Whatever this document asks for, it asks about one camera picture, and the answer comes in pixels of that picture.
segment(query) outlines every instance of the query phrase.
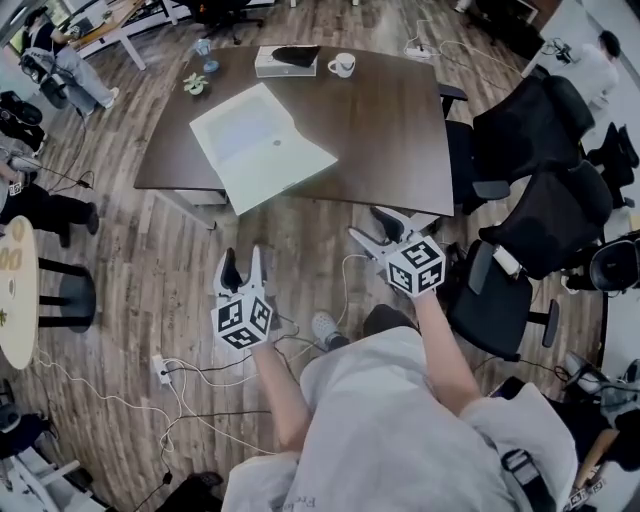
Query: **white laptop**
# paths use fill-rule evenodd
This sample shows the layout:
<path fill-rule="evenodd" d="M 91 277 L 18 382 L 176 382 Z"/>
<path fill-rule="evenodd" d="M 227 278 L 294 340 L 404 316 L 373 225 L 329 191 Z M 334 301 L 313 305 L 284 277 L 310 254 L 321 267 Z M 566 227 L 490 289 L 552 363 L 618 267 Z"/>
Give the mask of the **white laptop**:
<path fill-rule="evenodd" d="M 191 122 L 237 215 L 337 161 L 302 137 L 263 83 Z"/>

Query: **strap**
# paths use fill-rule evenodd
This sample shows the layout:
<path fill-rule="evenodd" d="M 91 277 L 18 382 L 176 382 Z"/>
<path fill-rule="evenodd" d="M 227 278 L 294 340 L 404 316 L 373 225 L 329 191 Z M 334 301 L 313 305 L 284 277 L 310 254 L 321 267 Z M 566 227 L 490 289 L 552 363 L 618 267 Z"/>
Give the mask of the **strap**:
<path fill-rule="evenodd" d="M 524 492 L 533 512 L 556 511 L 556 502 L 549 494 L 547 484 L 529 452 L 511 450 L 502 457 L 501 462 L 504 471 L 513 477 Z"/>

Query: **person's arm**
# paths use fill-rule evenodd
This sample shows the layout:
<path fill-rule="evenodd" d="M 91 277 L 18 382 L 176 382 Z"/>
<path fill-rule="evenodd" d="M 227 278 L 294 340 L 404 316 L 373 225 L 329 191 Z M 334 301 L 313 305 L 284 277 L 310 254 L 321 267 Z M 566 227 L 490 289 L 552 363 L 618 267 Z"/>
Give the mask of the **person's arm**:
<path fill-rule="evenodd" d="M 620 432 L 618 430 L 612 428 L 608 428 L 600 432 L 596 442 L 593 443 L 593 446 L 589 450 L 589 453 L 587 453 L 584 462 L 580 466 L 580 470 L 578 471 L 578 475 L 576 476 L 576 480 L 573 484 L 576 489 L 582 489 L 584 487 L 591 470 L 598 465 L 598 462 L 602 456 L 607 453 L 619 433 Z"/>
<path fill-rule="evenodd" d="M 482 398 L 467 360 L 453 337 L 435 293 L 414 299 L 422 342 L 427 357 L 427 375 L 435 397 L 459 416 L 471 402 Z"/>
<path fill-rule="evenodd" d="M 53 39 L 58 44 L 67 44 L 70 41 L 75 41 L 76 37 L 67 36 L 60 32 L 57 28 L 54 28 L 53 32 L 51 32 L 51 39 Z"/>
<path fill-rule="evenodd" d="M 298 383 L 289 374 L 272 343 L 251 350 L 283 451 L 302 452 L 311 411 Z"/>
<path fill-rule="evenodd" d="M 13 181 L 14 183 L 22 183 L 23 174 L 21 172 L 14 171 L 4 162 L 0 161 L 0 176 L 6 181 Z"/>

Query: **white wall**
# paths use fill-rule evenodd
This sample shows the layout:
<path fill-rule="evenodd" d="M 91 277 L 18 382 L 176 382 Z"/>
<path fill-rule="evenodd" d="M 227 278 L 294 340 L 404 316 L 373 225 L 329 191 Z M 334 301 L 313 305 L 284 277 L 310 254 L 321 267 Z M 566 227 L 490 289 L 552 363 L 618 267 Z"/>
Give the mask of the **white wall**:
<path fill-rule="evenodd" d="M 599 147 L 610 122 L 627 125 L 631 141 L 640 152 L 640 20 L 625 0 L 563 0 L 542 30 L 545 39 L 559 37 L 572 47 L 583 43 L 597 44 L 602 30 L 611 30 L 620 39 L 623 55 L 616 67 L 620 83 L 609 98 L 606 111 L 594 114 L 596 127 L 583 139 L 587 151 Z M 552 56 L 540 56 L 541 65 L 552 71 L 562 66 Z M 633 211 L 616 210 L 605 228 L 607 239 L 630 230 L 629 214 L 640 214 L 640 171 L 636 181 L 622 189 L 623 195 L 635 200 Z M 607 338 L 603 371 L 619 376 L 629 363 L 640 358 L 640 290 L 609 299 Z M 640 483 L 640 472 L 624 473 L 612 467 L 605 475 L 607 485 L 589 504 L 598 510 L 622 510 Z"/>

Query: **wooden floor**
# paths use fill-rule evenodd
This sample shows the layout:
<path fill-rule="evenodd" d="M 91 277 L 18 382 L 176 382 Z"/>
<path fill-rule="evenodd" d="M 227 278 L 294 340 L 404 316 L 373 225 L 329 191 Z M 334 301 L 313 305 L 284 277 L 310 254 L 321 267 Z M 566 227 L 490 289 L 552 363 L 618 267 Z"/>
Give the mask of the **wooden floor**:
<path fill-rule="evenodd" d="M 354 8 L 347 0 L 301 0 L 297 8 L 290 9 L 288 2 L 280 0 L 276 7 L 264 11 L 263 29 L 247 27 L 241 36 L 245 45 L 314 43 L 402 55 L 407 39 L 415 35 L 416 20 L 427 19 L 420 30 L 425 43 L 461 41 L 512 66 L 522 66 L 501 44 L 492 47 L 483 33 L 465 28 L 463 18 L 451 9 L 453 4 L 454 0 L 363 0 Z M 113 109 L 97 111 L 89 119 L 85 144 L 71 171 L 76 178 L 86 170 L 93 171 L 95 190 L 76 188 L 67 193 L 95 201 L 102 224 L 93 238 L 84 228 L 75 229 L 72 247 L 66 251 L 59 248 L 57 237 L 39 235 L 42 256 L 81 263 L 91 270 L 99 310 L 86 335 L 67 329 L 42 330 L 40 348 L 71 376 L 91 382 L 102 395 L 158 407 L 171 418 L 178 414 L 177 401 L 152 373 L 154 354 L 178 357 L 199 367 L 220 366 L 242 357 L 212 341 L 211 281 L 227 247 L 236 247 L 239 264 L 246 268 L 252 244 L 264 246 L 270 292 L 277 292 L 278 310 L 295 319 L 301 335 L 310 338 L 309 322 L 315 310 L 328 309 L 337 317 L 343 308 L 341 263 L 345 255 L 358 251 L 346 227 L 370 222 L 362 206 L 282 197 L 243 216 L 240 222 L 228 208 L 214 211 L 219 229 L 208 232 L 152 195 L 133 189 L 136 170 L 173 81 L 188 58 L 189 46 L 202 34 L 200 26 L 183 21 L 177 27 L 168 25 L 134 37 L 132 42 L 148 65 L 145 72 L 138 71 L 120 45 L 88 59 L 103 80 L 109 86 L 117 85 L 121 92 Z M 215 45 L 229 46 L 230 41 L 217 37 Z M 438 79 L 462 87 L 470 96 L 468 104 L 454 107 L 454 119 L 470 121 L 499 102 L 519 81 L 517 73 L 478 54 L 471 56 L 460 46 L 446 46 L 444 52 L 446 56 L 433 59 Z M 65 170 L 81 141 L 81 123 L 68 110 L 56 118 L 50 133 L 43 161 Z M 42 181 L 50 186 L 54 180 L 44 175 Z M 469 218 L 447 220 L 438 241 L 459 241 L 468 246 L 479 227 L 506 216 L 517 196 L 514 193 L 505 202 L 485 205 Z M 362 321 L 381 302 L 413 315 L 408 301 L 395 296 L 376 276 L 373 264 L 352 258 L 345 267 L 349 300 L 343 327 L 349 336 L 357 339 Z M 53 292 L 57 283 L 49 276 L 42 277 L 45 292 Z M 556 298 L 561 321 L 551 349 L 540 344 L 541 328 L 528 327 L 523 358 L 551 366 L 567 350 L 593 358 L 600 336 L 600 296 L 583 293 L 570 297 L 557 276 L 535 286 L 534 309 L 545 311 L 549 300 Z M 292 330 L 284 322 L 280 334 Z M 487 357 L 461 343 L 472 365 Z M 306 346 L 293 340 L 279 343 L 289 356 Z M 292 362 L 294 371 L 299 374 L 310 358 L 318 355 L 315 349 L 306 352 Z M 25 410 L 46 410 L 43 384 L 46 386 L 60 441 L 47 442 L 45 448 L 56 460 L 77 458 L 95 478 L 93 488 L 102 499 L 120 510 L 132 510 L 158 485 L 165 472 L 159 448 L 159 437 L 167 428 L 162 414 L 101 400 L 82 382 L 70 382 L 58 367 L 34 364 L 24 372 L 8 373 L 15 379 L 14 390 Z M 178 390 L 183 382 L 180 373 L 172 374 Z M 222 384 L 254 374 L 249 359 L 208 376 Z M 494 360 L 478 377 L 487 392 L 512 374 L 536 382 L 543 391 L 559 391 L 553 375 L 525 363 Z M 265 408 L 257 379 L 211 388 L 197 374 L 188 378 L 185 400 L 199 414 Z M 273 449 L 268 415 L 207 420 L 250 444 Z M 155 509 L 189 473 L 215 470 L 226 478 L 234 465 L 256 454 L 194 419 L 178 422 L 171 434 L 175 451 L 165 454 L 165 459 L 174 480 L 148 502 L 147 510 Z"/>

